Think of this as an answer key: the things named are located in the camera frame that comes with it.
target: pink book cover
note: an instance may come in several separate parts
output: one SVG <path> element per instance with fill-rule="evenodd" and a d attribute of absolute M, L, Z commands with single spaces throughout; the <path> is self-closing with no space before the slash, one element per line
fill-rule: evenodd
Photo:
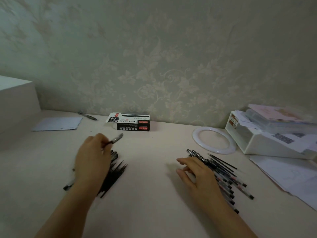
<path fill-rule="evenodd" d="M 285 108 L 257 104 L 249 104 L 248 106 L 268 120 L 305 123 L 301 117 L 287 111 Z"/>

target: leaf pattern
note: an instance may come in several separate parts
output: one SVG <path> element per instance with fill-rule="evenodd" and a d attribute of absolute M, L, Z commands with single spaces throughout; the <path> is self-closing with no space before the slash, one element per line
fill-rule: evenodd
<path fill-rule="evenodd" d="M 214 127 L 249 103 L 315 110 L 316 2 L 159 1 L 0 0 L 0 73 L 54 110 Z"/>

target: white ring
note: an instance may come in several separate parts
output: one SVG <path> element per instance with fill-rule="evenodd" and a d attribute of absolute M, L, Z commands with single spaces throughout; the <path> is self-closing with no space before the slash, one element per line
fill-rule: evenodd
<path fill-rule="evenodd" d="M 221 148 L 215 148 L 215 147 L 211 147 L 209 145 L 206 145 L 204 144 L 198 134 L 201 132 L 201 131 L 204 131 L 204 130 L 211 130 L 211 131 L 215 131 L 221 135 L 223 135 L 224 137 L 227 138 L 227 140 L 229 141 L 230 145 L 228 148 L 225 148 L 225 149 L 221 149 Z M 224 155 L 227 155 L 227 154 L 231 154 L 233 152 L 236 151 L 236 142 L 233 140 L 233 138 L 226 134 L 225 132 L 221 131 L 220 129 L 218 128 L 211 128 L 211 127 L 200 127 L 200 128 L 196 128 L 193 133 L 192 133 L 192 136 L 193 136 L 193 139 L 195 140 L 195 142 L 197 144 L 199 144 L 201 147 L 203 147 L 204 149 L 206 150 L 209 150 L 211 152 L 214 152 L 214 153 L 217 153 L 217 154 L 224 154 Z"/>

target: wall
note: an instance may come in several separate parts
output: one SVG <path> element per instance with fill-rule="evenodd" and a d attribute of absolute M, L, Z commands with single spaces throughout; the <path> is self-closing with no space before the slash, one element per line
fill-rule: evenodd
<path fill-rule="evenodd" d="M 316 0 L 0 0 L 0 75 L 44 109 L 223 126 L 248 103 L 315 109 Z"/>

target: pile of pens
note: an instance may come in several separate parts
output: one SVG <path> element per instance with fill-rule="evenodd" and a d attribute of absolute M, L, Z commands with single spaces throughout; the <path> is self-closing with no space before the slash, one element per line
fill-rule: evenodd
<path fill-rule="evenodd" d="M 242 186 L 247 187 L 247 185 L 240 181 L 240 179 L 238 179 L 237 176 L 234 174 L 234 171 L 228 166 L 237 170 L 236 167 L 232 166 L 231 164 L 228 164 L 227 162 L 217 158 L 212 154 L 208 154 L 210 156 L 210 159 L 205 159 L 203 156 L 201 156 L 194 150 L 188 149 L 187 152 L 189 153 L 189 156 L 197 157 L 198 159 L 200 159 L 208 168 L 210 168 L 214 172 L 221 193 L 223 194 L 229 206 L 237 214 L 239 213 L 239 211 L 234 207 L 234 191 L 232 190 L 231 185 L 234 185 L 238 190 L 240 190 L 243 194 L 248 196 L 248 198 L 250 198 L 251 200 L 254 199 L 254 196 L 252 196 L 247 191 L 245 191 L 244 188 L 242 188 Z"/>
<path fill-rule="evenodd" d="M 128 166 L 127 164 L 122 165 L 122 162 L 116 166 L 116 163 L 114 162 L 115 160 L 118 159 L 118 153 L 114 152 L 111 150 L 111 163 L 110 163 L 110 169 L 105 177 L 105 180 L 103 181 L 101 188 L 97 194 L 97 197 L 102 198 L 106 192 L 113 186 L 113 184 L 118 180 L 118 178 L 123 174 L 125 171 L 126 167 Z M 64 186 L 64 190 L 69 190 L 74 184 L 74 180 L 69 182 L 67 185 Z"/>

